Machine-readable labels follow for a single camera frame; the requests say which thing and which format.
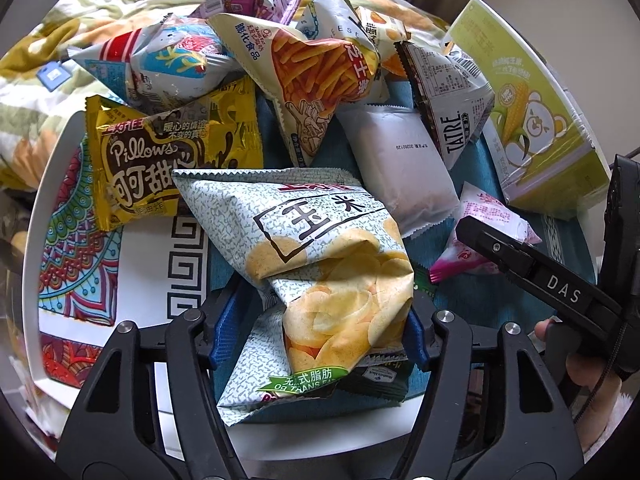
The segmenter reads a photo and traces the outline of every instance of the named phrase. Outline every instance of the corn illustration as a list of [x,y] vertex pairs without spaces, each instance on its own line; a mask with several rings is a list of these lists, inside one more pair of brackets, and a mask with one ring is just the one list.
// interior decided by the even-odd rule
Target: corn illustration
[[513,103],[507,109],[507,118],[504,121],[502,130],[502,144],[506,145],[511,139],[511,134],[516,128],[522,127],[524,113],[527,111],[527,99],[529,98],[529,87],[523,81],[516,86],[516,94]]

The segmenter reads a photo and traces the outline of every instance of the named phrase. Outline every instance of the metal screw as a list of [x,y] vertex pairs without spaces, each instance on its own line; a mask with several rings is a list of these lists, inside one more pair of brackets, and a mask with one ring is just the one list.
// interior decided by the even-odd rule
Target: metal screw
[[518,335],[520,333],[520,325],[517,323],[514,323],[513,321],[510,321],[507,324],[505,324],[504,329],[507,331],[507,333],[511,335]]
[[443,323],[450,323],[456,319],[456,316],[450,310],[439,310],[436,317]]
[[131,332],[131,330],[133,330],[133,321],[123,321],[118,325],[116,330],[121,334],[126,334],[127,332]]
[[189,308],[184,311],[184,314],[182,314],[182,316],[187,321],[196,321],[197,319],[200,319],[200,310],[197,308]]

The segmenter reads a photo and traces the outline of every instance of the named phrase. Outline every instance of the teal fabric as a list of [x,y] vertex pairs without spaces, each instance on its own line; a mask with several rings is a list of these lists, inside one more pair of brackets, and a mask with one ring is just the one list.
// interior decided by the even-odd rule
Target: teal fabric
[[[413,106],[411,89],[407,82],[392,82],[389,84],[389,91],[390,99],[387,104]],[[280,137],[271,105],[262,95],[258,96],[258,126],[264,143],[265,167],[289,167],[290,161]],[[329,124],[326,137],[314,160],[314,166],[343,168],[360,178],[360,172],[344,135],[344,130],[336,118],[333,118]],[[465,148],[450,171],[450,175],[458,194],[460,194],[466,180],[490,195],[504,200],[483,137],[476,144]],[[525,212],[519,212],[519,214],[530,222],[534,231],[542,238],[543,242],[538,245],[538,248],[543,253],[552,252],[556,259],[560,259],[578,275],[594,283],[595,276],[591,258],[577,219],[560,221],[544,219],[537,214]],[[409,257],[428,268],[440,256],[452,227],[453,220],[449,219],[415,239],[405,240]],[[214,247],[210,248],[209,265],[210,288],[213,290],[224,286],[231,276],[232,269]],[[501,274],[489,276],[459,274],[453,276],[440,283],[434,303],[436,307],[448,308],[459,314],[470,324],[498,328],[504,322],[514,320],[527,333],[533,329],[537,321],[554,313],[548,305],[508,282]],[[251,323],[245,324],[245,332],[246,327],[250,328],[250,325]],[[214,381],[218,394],[228,380],[228,375],[233,369],[233,364],[238,358],[246,336],[247,333],[239,334],[234,357],[216,372]],[[414,373],[410,377],[408,397],[422,394],[426,388],[428,377],[428,374],[414,368]],[[322,418],[394,404],[394,402],[382,399],[336,391],[330,399],[304,400],[271,406],[258,412],[249,420],[251,422],[285,422],[301,418]]]

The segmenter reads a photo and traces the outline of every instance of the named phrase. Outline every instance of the white wall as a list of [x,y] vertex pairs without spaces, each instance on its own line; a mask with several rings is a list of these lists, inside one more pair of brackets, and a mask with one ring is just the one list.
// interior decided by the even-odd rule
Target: white wall
[[[567,83],[609,163],[640,146],[640,20],[627,0],[486,0]],[[581,218],[602,254],[604,203]]]

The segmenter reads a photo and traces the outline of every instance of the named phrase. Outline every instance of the green banner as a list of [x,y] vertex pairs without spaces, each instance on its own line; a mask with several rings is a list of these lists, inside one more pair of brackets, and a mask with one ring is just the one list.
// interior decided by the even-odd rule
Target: green banner
[[333,383],[349,372],[339,366],[313,368],[304,372],[296,372],[286,377],[269,377],[269,383],[259,388],[259,392],[284,392],[288,394],[303,394],[315,390],[328,383]]

